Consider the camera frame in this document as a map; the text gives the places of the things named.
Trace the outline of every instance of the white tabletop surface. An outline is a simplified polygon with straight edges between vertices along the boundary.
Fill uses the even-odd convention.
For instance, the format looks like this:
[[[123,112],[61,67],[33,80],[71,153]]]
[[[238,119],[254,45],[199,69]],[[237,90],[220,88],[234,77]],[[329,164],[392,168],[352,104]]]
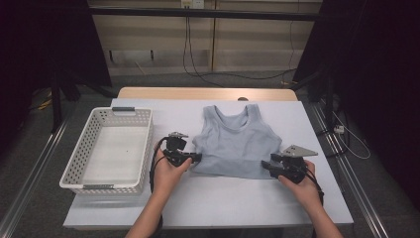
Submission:
[[[194,152],[192,139],[201,132],[203,107],[217,105],[225,115],[235,115],[250,103],[259,105],[263,121],[283,140],[281,150],[293,144],[319,153],[304,159],[316,166],[318,182],[325,192],[326,211],[337,224],[353,223],[299,101],[114,99],[111,106],[152,108],[152,144],[176,131],[189,135],[184,151]],[[144,183],[142,194],[136,196],[77,195],[63,225],[76,229],[130,227],[151,195],[148,176]],[[182,176],[163,211],[163,220],[163,228],[179,229],[284,227],[311,223],[291,192],[276,179],[210,177],[191,172]]]

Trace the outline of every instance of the wall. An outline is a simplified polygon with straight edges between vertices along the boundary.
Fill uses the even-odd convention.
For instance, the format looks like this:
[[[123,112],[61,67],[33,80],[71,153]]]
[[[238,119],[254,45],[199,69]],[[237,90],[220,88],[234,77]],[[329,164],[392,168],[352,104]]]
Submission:
[[[205,9],[317,13],[321,1],[208,0]],[[92,6],[179,8],[180,1],[91,0]],[[182,60],[185,19],[173,17],[94,16],[106,56],[127,51],[173,52]],[[284,70],[297,67],[312,30],[311,22],[190,19],[191,46],[202,51],[202,70]],[[126,61],[119,54],[119,63]],[[148,62],[143,67],[152,67]]]

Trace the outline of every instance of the cable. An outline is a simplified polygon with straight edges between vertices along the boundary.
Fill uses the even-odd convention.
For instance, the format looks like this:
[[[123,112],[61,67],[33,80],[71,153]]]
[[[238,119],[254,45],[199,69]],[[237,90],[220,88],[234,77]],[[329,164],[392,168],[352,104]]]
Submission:
[[[294,167],[297,171],[305,174],[305,176],[308,177],[315,184],[316,188],[318,189],[318,193],[319,193],[319,198],[321,200],[321,204],[324,205],[324,192],[322,191],[322,188],[319,185],[318,180],[316,180],[315,175],[311,171],[309,171],[309,170],[303,171],[302,169],[300,169],[296,165],[290,165],[290,166],[291,167]]]
[[[273,78],[276,78],[276,77],[279,77],[279,76],[283,76],[283,75],[285,75],[286,73],[289,73],[289,72],[291,72],[291,71],[297,70],[297,68],[290,68],[290,67],[289,67],[289,69],[288,69],[288,70],[285,70],[285,71],[283,71],[282,73],[278,73],[278,74],[275,74],[275,75],[273,75],[273,76],[266,76],[266,77],[249,77],[249,76],[243,76],[243,75],[234,74],[234,73],[228,73],[228,72],[207,72],[207,73],[201,73],[201,74],[200,74],[200,73],[197,71],[196,67],[195,67],[194,58],[193,58],[193,55],[192,55],[192,45],[191,45],[191,27],[190,27],[190,23],[189,23],[189,17],[187,17],[187,18],[186,18],[186,22],[185,22],[185,24],[186,24],[186,26],[185,26],[185,29],[186,29],[186,31],[185,31],[185,44],[184,44],[184,51],[183,51],[183,57],[182,57],[182,62],[183,62],[183,67],[184,67],[184,70],[185,70],[185,72],[186,72],[188,75],[190,75],[190,76],[200,77],[200,79],[201,79],[201,80],[203,80],[203,81],[205,81],[205,82],[207,82],[207,83],[210,83],[210,84],[213,84],[213,85],[216,85],[216,86],[223,87],[223,85],[221,85],[221,84],[218,84],[218,83],[215,83],[215,82],[211,82],[211,81],[206,80],[203,76],[206,76],[206,75],[228,75],[228,76],[241,77],[241,78],[245,78],[245,79],[249,79],[249,80],[265,80],[265,79],[273,79]],[[193,65],[193,68],[194,68],[195,74],[194,74],[194,73],[189,72],[189,71],[186,69],[186,65],[185,65],[185,55],[186,55],[187,43],[189,44],[189,54],[190,54],[190,58],[191,58],[191,61],[192,61],[192,65]]]
[[[157,142],[157,144],[155,145],[154,155],[152,156],[151,170],[149,171],[149,183],[151,184],[151,192],[154,192],[154,188],[155,188],[155,182],[154,182],[155,168],[158,164],[158,161],[165,158],[165,157],[162,157],[162,158],[158,159],[157,162],[155,163],[155,157],[157,156],[158,149],[160,148],[161,143],[163,143],[163,141],[165,141],[165,140],[167,140],[167,137],[163,137],[162,139],[160,139]]]
[[[299,13],[300,11],[300,0],[297,0],[297,11],[296,13]],[[289,26],[289,40],[290,40],[290,46],[291,46],[291,55],[290,55],[290,59],[289,59],[289,63],[288,63],[288,68],[290,70],[291,68],[291,60],[293,59],[293,55],[294,55],[294,45],[293,45],[293,40],[292,40],[292,35],[291,35],[291,26],[293,25],[294,21],[290,22],[290,26]],[[284,74],[281,76],[281,84],[282,86],[284,86],[286,84],[286,82],[284,81]]]
[[[192,73],[188,72],[188,70],[186,69],[186,66],[185,66],[185,52],[186,52],[186,43],[187,43],[187,41],[189,43],[189,54],[190,54],[190,57],[191,57],[192,66],[193,66],[194,71],[195,71],[196,74],[192,74]],[[206,80],[204,77],[202,77],[198,73],[197,68],[195,67],[194,58],[192,56],[191,28],[190,28],[190,25],[189,25],[189,17],[187,17],[186,20],[185,20],[185,44],[184,44],[184,52],[183,52],[182,62],[183,62],[183,67],[185,69],[185,72],[188,73],[189,75],[191,75],[191,76],[198,76],[198,77],[201,78],[201,80],[203,80],[203,81],[205,81],[207,83],[210,83],[210,84],[213,84],[213,85],[216,85],[216,86],[219,86],[219,87],[224,87],[224,86],[222,86],[219,83],[215,83],[215,82],[211,82],[211,81]]]
[[[341,107],[339,106],[339,108],[337,109],[337,113],[340,113],[340,111],[342,111],[342,109],[341,109]],[[347,114],[346,114],[346,112],[345,111],[343,111],[343,113],[344,113],[344,116],[345,116],[345,119],[346,119],[346,125],[347,125],[347,127],[349,128],[349,130],[350,130],[350,125],[349,125],[349,121],[348,121],[348,119],[347,119]],[[319,131],[319,132],[317,132],[315,135],[317,136],[317,137],[319,137],[319,136],[322,136],[322,135],[324,135],[324,134],[327,134],[327,133],[330,133],[330,131],[328,131],[328,130],[322,130],[322,131]],[[347,151],[348,151],[348,147],[350,147],[350,134],[349,133],[347,133],[347,140],[346,140],[346,137],[345,137],[345,141],[344,141],[344,144],[346,145],[345,147],[344,147],[344,149],[343,150],[341,150],[340,152],[338,152],[338,153],[334,153],[334,154],[332,154],[332,155],[326,155],[325,157],[328,159],[328,158],[335,158],[335,157],[337,157],[337,156],[341,156],[341,155],[344,155],[344,154],[346,154],[347,153]]]
[[[159,163],[162,159],[167,159],[167,157],[166,157],[166,156],[162,156],[162,157],[160,157],[160,158],[159,158],[159,159],[155,162],[154,172],[155,172],[155,170],[157,169],[158,163]]]
[[[361,144],[366,148],[366,150],[367,150],[367,156],[366,157],[362,157],[362,156],[359,156],[359,155],[357,155],[355,152],[353,152],[351,149],[350,149],[350,146],[348,146],[344,141],[343,141],[343,139],[341,138],[341,136],[340,136],[340,134],[339,134],[339,139],[344,143],[344,146],[347,148],[347,150],[349,150],[354,156],[356,156],[357,158],[359,158],[359,159],[363,159],[363,160],[367,160],[368,158],[370,158],[370,149],[368,148],[368,146],[358,137],[358,136],[356,136],[355,135],[355,133],[353,133],[348,127],[346,127],[345,125],[344,125],[344,123],[340,120],[340,118],[337,116],[337,114],[333,111],[333,115],[336,117],[336,119],[341,123],[341,125],[350,133],[350,134],[352,134],[352,136],[354,136],[359,142],[361,142]]]

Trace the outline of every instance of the tank top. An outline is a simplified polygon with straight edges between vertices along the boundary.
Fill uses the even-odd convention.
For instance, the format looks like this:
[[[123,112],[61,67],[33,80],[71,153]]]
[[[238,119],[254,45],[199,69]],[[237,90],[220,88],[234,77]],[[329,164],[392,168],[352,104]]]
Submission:
[[[201,162],[191,170],[196,173],[244,179],[271,179],[261,161],[278,153],[281,138],[264,123],[260,109],[249,104],[238,115],[225,116],[217,106],[203,109],[204,125],[194,137]]]

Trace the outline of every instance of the white basket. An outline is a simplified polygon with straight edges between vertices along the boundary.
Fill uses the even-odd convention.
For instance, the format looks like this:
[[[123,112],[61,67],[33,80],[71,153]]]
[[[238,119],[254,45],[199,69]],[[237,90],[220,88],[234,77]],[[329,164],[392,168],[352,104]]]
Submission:
[[[59,185],[84,194],[140,193],[152,135],[152,109],[93,109]]]

